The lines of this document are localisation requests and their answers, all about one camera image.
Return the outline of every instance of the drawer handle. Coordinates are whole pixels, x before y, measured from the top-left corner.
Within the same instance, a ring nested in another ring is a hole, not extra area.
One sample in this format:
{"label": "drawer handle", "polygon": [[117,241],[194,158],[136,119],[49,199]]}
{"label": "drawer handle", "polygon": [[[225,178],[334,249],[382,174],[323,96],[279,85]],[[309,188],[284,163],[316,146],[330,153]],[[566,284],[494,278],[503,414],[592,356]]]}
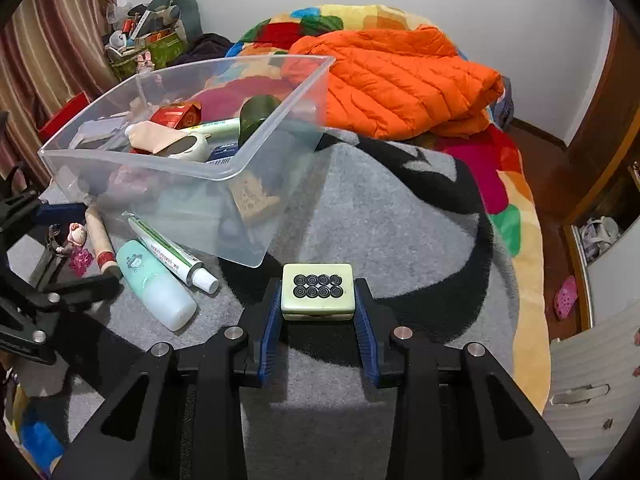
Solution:
{"label": "drawer handle", "polygon": [[573,404],[587,404],[591,399],[597,397],[603,397],[609,393],[609,385],[603,384],[602,386],[593,387],[590,384],[588,386],[582,386],[580,388],[574,388],[561,394],[555,394],[549,400],[552,406],[563,404],[565,406],[571,406]]}

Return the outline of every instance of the white tube cap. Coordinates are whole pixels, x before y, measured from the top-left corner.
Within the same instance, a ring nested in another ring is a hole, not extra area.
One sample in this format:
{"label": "white tube cap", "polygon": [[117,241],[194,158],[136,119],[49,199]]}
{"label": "white tube cap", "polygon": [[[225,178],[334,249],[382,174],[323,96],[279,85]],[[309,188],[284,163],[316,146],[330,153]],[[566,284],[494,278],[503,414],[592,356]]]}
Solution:
{"label": "white tube cap", "polygon": [[213,294],[220,282],[207,269],[199,268],[193,273],[193,285],[204,290],[207,294]]}

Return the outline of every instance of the blue object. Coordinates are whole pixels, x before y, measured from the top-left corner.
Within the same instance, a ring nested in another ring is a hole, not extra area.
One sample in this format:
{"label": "blue object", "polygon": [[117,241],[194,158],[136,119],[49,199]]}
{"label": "blue object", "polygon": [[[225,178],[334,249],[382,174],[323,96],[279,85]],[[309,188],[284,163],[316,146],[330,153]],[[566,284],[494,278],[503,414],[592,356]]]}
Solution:
{"label": "blue object", "polygon": [[362,303],[362,298],[358,292],[358,287],[353,285],[356,297],[356,307],[353,313],[353,327],[356,331],[356,339],[360,348],[360,358],[364,374],[374,383],[380,380],[380,370],[378,370],[378,347],[376,338],[369,323],[369,316]]}
{"label": "blue object", "polygon": [[294,10],[290,16],[292,18],[304,18],[305,16],[320,16],[318,7],[306,7],[305,9]]}
{"label": "blue object", "polygon": [[282,314],[280,313],[280,298],[282,293],[282,284],[278,286],[278,290],[273,295],[273,304],[269,311],[269,320],[267,327],[264,329],[262,342],[260,343],[260,367],[258,368],[258,378],[261,383],[269,377],[273,370],[273,364],[276,361],[278,341],[280,339],[280,327],[282,326]]}
{"label": "blue object", "polygon": [[37,225],[84,224],[86,206],[82,203],[74,204],[43,204],[35,212],[33,221]]}
{"label": "blue object", "polygon": [[231,157],[238,152],[238,143],[230,142],[229,144],[222,144],[216,147],[209,155],[207,164],[224,164],[231,160]]}
{"label": "blue object", "polygon": [[232,46],[228,52],[225,54],[225,57],[234,57],[240,54],[244,43],[242,41],[238,41],[234,46]]}
{"label": "blue object", "polygon": [[20,425],[20,442],[47,478],[51,463],[65,452],[49,427],[36,420],[36,413],[31,407],[27,407]]}
{"label": "blue object", "polygon": [[513,121],[513,97],[511,95],[511,81],[502,76],[504,95],[501,100],[493,102],[489,108],[492,112],[492,120],[501,130],[504,130]]}

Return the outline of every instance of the white wall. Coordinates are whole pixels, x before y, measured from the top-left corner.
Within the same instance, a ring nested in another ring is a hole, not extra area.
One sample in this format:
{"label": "white wall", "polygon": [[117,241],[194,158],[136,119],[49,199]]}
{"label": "white wall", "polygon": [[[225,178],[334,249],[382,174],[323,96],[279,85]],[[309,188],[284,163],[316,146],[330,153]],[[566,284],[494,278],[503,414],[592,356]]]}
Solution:
{"label": "white wall", "polygon": [[607,0],[197,1],[203,30],[233,41],[274,14],[322,3],[387,4],[421,14],[472,60],[511,79],[516,117],[563,140],[575,133],[585,95],[593,94],[594,73],[597,83],[604,62],[603,34],[610,34]]}

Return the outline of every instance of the wooden rolling pin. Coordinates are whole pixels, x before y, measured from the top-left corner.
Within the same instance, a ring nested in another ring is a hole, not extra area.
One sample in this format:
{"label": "wooden rolling pin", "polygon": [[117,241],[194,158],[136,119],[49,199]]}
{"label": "wooden rolling pin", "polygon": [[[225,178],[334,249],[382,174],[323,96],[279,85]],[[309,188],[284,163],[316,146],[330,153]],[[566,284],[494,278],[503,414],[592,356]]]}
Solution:
{"label": "wooden rolling pin", "polygon": [[122,276],[122,272],[116,263],[113,246],[95,205],[92,204],[87,208],[84,217],[86,218],[86,231],[89,234],[89,238],[91,238],[95,260],[98,263],[98,267],[100,267],[100,272],[103,274],[110,272],[119,278]]}

